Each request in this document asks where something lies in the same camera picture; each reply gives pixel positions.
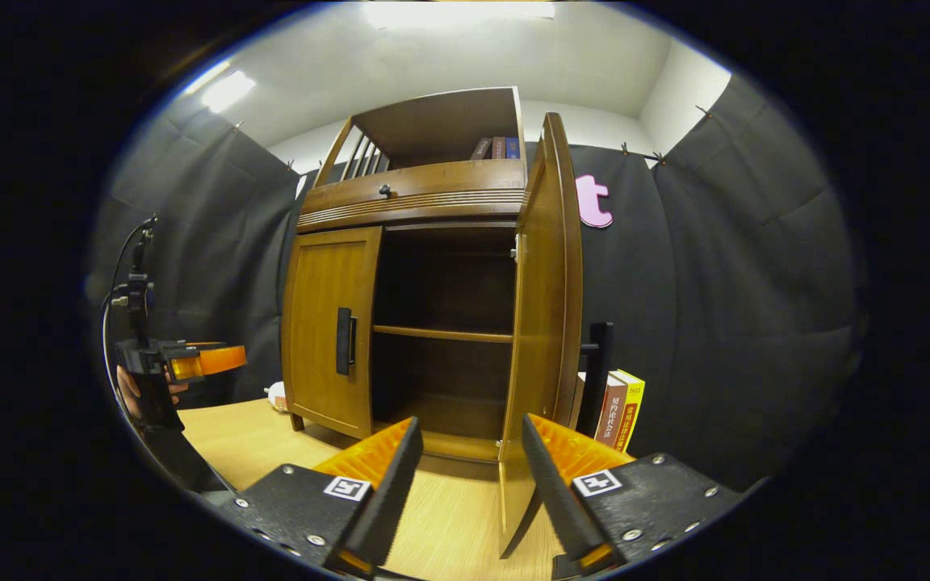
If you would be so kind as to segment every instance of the cabinet handle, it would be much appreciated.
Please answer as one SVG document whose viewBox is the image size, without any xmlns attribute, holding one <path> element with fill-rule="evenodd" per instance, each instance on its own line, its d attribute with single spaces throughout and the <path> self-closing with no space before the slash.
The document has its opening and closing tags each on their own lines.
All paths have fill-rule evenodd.
<svg viewBox="0 0 930 581">
<path fill-rule="evenodd" d="M 336 372 L 350 375 L 358 344 L 358 317 L 350 309 L 340 307 L 336 314 Z"/>
</svg>

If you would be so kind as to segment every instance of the ceiling light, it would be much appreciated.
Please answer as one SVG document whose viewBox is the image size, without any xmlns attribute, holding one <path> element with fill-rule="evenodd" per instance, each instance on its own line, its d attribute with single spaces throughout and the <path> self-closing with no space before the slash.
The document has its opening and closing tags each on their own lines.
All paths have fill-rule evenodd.
<svg viewBox="0 0 930 581">
<path fill-rule="evenodd" d="M 243 98 L 250 89 L 254 88 L 256 81 L 246 77 L 242 70 L 229 74 L 223 81 L 218 81 L 213 87 L 203 93 L 202 103 L 210 107 L 214 113 L 221 113 L 228 109 L 230 104 Z"/>
<path fill-rule="evenodd" d="M 362 8 L 375 28 L 432 28 L 483 19 L 555 17 L 550 2 L 366 2 Z"/>
<path fill-rule="evenodd" d="M 218 74 L 221 74 L 221 71 L 228 69 L 228 61 L 219 62 L 216 65 L 212 66 L 210 70 L 206 73 L 200 74 L 199 78 L 196 78 L 195 81 L 191 82 L 188 87 L 185 88 L 185 95 L 191 95 L 196 91 L 199 91 L 200 87 L 206 85 L 210 82 L 211 78 L 217 77 Z"/>
</svg>

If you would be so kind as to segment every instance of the white wall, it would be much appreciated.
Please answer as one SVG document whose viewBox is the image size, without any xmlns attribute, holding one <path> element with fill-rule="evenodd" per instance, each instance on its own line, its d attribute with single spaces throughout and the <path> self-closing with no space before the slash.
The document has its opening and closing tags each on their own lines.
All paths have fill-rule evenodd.
<svg viewBox="0 0 930 581">
<path fill-rule="evenodd" d="M 643 130 L 638 120 L 617 115 L 608 111 L 576 107 L 571 104 L 552 102 L 531 102 L 521 100 L 523 110 L 523 133 L 526 140 L 535 142 L 540 137 L 540 128 L 543 125 L 543 115 L 547 111 L 554 111 L 562 115 L 562 124 L 565 126 L 565 135 L 571 144 L 587 144 L 587 146 L 620 148 L 623 142 L 632 152 L 650 153 L 652 142 Z M 300 133 L 289 137 L 288 140 L 274 144 L 268 151 L 272 152 L 281 161 L 292 162 L 292 168 L 297 173 L 307 173 L 318 169 L 318 161 L 325 161 L 329 155 L 336 134 L 343 128 L 345 120 L 329 125 L 311 129 L 310 132 Z M 337 156 L 336 162 L 347 161 L 350 150 L 357 139 L 357 130 L 347 136 L 350 147 L 344 146 Z"/>
<path fill-rule="evenodd" d="M 730 71 L 672 38 L 656 87 L 638 117 L 653 150 L 667 154 L 702 120 L 695 106 L 709 110 L 730 81 Z"/>
</svg>

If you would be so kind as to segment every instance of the open cabinet door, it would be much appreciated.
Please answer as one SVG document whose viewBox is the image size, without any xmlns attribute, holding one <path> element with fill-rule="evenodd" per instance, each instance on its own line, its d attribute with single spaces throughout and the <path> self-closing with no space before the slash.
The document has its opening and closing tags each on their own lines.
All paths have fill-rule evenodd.
<svg viewBox="0 0 930 581">
<path fill-rule="evenodd" d="M 282 380 L 300 418 L 372 435 L 369 347 L 382 228 L 297 236 L 282 308 Z"/>
<path fill-rule="evenodd" d="M 523 416 L 555 418 L 559 394 L 576 386 L 583 308 L 583 251 L 576 178 L 557 113 L 542 136 L 517 222 L 516 319 L 501 477 L 501 555 L 513 538 L 536 485 L 523 451 Z M 563 398 L 572 401 L 572 397 Z"/>
</svg>

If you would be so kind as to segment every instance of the light wood tabletop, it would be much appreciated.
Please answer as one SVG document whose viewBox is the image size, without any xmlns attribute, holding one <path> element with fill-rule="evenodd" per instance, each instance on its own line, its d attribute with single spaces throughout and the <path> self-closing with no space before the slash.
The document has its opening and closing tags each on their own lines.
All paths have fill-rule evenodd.
<svg viewBox="0 0 930 581">
<path fill-rule="evenodd" d="M 317 466 L 357 439 L 307 420 L 300 433 L 266 399 L 185 409 L 185 437 L 237 489 L 279 464 Z M 421 457 L 384 569 L 422 579 L 540 580 L 563 553 L 542 506 L 507 559 L 498 555 L 497 466 Z"/>
</svg>

